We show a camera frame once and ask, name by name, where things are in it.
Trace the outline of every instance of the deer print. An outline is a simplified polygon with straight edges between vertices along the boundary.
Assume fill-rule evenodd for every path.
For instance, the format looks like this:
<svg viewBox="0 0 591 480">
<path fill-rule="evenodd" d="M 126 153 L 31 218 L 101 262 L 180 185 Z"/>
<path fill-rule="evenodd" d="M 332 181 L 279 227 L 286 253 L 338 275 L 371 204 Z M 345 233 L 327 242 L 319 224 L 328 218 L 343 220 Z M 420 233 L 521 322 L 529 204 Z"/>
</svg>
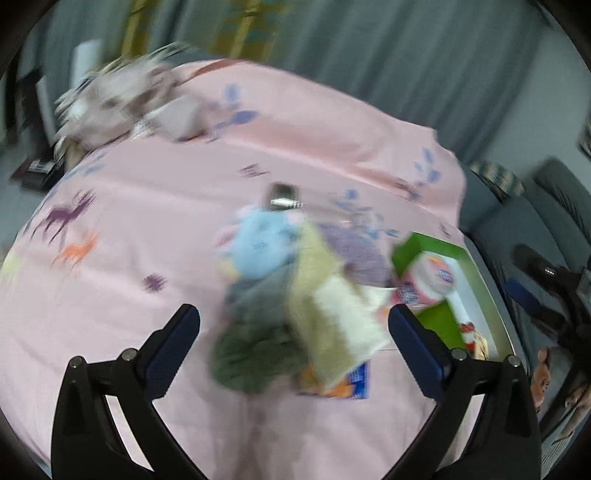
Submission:
<svg viewBox="0 0 591 480">
<path fill-rule="evenodd" d="M 51 237 L 49 243 L 53 242 L 57 235 L 59 235 L 59 233 L 62 232 L 60 247 L 63 247 L 66 238 L 68 224 L 76 220 L 80 215 L 82 215 L 82 213 L 84 213 L 88 209 L 88 207 L 92 204 L 92 202 L 95 201 L 96 198 L 96 196 L 92 192 L 86 192 L 82 196 L 79 195 L 80 193 L 76 194 L 76 196 L 74 197 L 74 201 L 77 200 L 77 205 L 73 209 L 67 206 L 53 207 L 47 215 L 47 217 L 44 220 L 42 220 L 39 223 L 39 225 L 37 225 L 37 227 L 33 230 L 31 239 L 33 239 L 33 237 L 35 236 L 37 230 L 39 230 L 40 227 L 45 225 L 45 230 L 43 230 L 43 240 L 45 240 L 47 231 L 54 223 L 58 222 L 61 223 L 61 225 L 57 232 Z"/>
<path fill-rule="evenodd" d="M 85 237 L 85 242 L 82 244 L 69 244 L 59 253 L 51 265 L 53 266 L 58 260 L 61 260 L 62 265 L 65 264 L 67 260 L 72 260 L 74 262 L 72 264 L 72 270 L 77 264 L 84 260 L 85 256 L 95 247 L 97 238 L 98 236 L 93 233 Z"/>
</svg>

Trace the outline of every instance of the purple deer print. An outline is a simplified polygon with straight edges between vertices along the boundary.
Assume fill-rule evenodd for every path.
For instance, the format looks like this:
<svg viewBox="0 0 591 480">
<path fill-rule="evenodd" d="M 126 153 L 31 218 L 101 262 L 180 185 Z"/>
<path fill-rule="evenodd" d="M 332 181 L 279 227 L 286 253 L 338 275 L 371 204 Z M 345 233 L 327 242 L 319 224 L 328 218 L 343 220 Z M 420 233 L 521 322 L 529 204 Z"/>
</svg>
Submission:
<svg viewBox="0 0 591 480">
<path fill-rule="evenodd" d="M 39 225 L 33 230 L 33 234 L 31 235 L 31 239 L 35 236 L 35 233 L 39 228 L 45 225 L 45 230 L 43 230 L 43 240 L 45 240 L 47 231 L 50 227 L 58 222 L 61 223 L 57 232 L 51 237 L 49 243 L 53 242 L 57 235 L 61 232 L 61 239 L 60 245 L 63 247 L 64 240 L 66 237 L 67 226 L 70 222 L 76 220 L 82 213 L 84 213 L 88 207 L 95 201 L 96 196 L 92 192 L 86 192 L 84 195 L 80 196 L 80 192 L 78 192 L 75 197 L 74 201 L 77 201 L 77 205 L 74 208 L 70 208 L 68 206 L 55 206 L 51 209 L 47 217 L 42 220 Z"/>
</svg>

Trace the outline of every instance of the screw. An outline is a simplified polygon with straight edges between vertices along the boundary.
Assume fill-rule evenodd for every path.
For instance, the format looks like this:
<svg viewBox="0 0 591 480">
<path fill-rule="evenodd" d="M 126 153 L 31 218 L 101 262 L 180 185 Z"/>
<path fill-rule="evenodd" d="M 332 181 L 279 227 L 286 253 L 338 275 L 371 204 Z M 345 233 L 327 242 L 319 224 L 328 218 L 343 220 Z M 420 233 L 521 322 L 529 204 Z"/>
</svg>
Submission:
<svg viewBox="0 0 591 480">
<path fill-rule="evenodd" d="M 81 365 L 82 365 L 82 357 L 81 356 L 75 356 L 72 360 L 70 360 L 70 367 L 72 367 L 72 368 L 78 368 Z"/>
<path fill-rule="evenodd" d="M 136 357 L 137 354 L 138 351 L 135 348 L 128 348 L 127 350 L 123 350 L 121 358 L 126 362 L 130 362 Z"/>
<path fill-rule="evenodd" d="M 468 358 L 468 354 L 463 348 L 454 348 L 452 350 L 452 357 L 461 362 Z"/>
<path fill-rule="evenodd" d="M 507 357 L 507 361 L 512 367 L 518 367 L 521 365 L 521 360 L 519 360 L 515 355 L 509 355 Z"/>
</svg>

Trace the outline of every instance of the beige towel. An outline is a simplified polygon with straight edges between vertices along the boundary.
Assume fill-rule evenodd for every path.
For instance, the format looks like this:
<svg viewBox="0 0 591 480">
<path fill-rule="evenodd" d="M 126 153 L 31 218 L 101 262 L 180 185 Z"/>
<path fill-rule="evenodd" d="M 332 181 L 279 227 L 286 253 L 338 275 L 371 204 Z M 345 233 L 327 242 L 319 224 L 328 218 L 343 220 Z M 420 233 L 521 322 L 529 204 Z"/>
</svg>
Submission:
<svg viewBox="0 0 591 480">
<path fill-rule="evenodd" d="M 342 275 L 341 262 L 309 222 L 301 229 L 287 303 L 294 330 L 326 388 L 334 387 L 388 342 L 359 289 Z"/>
</svg>

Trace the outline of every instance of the wall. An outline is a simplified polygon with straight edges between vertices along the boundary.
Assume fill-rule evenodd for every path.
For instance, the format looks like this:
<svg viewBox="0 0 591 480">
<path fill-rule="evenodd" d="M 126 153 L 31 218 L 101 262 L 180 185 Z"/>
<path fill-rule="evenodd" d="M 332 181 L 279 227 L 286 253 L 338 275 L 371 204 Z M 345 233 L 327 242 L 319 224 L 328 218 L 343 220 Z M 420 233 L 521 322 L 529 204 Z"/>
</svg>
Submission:
<svg viewBox="0 0 591 480">
<path fill-rule="evenodd" d="M 527 178 L 555 155 L 591 192 L 591 160 L 577 147 L 590 111 L 591 72 L 560 27 L 547 27 L 530 75 L 483 159 Z"/>
</svg>

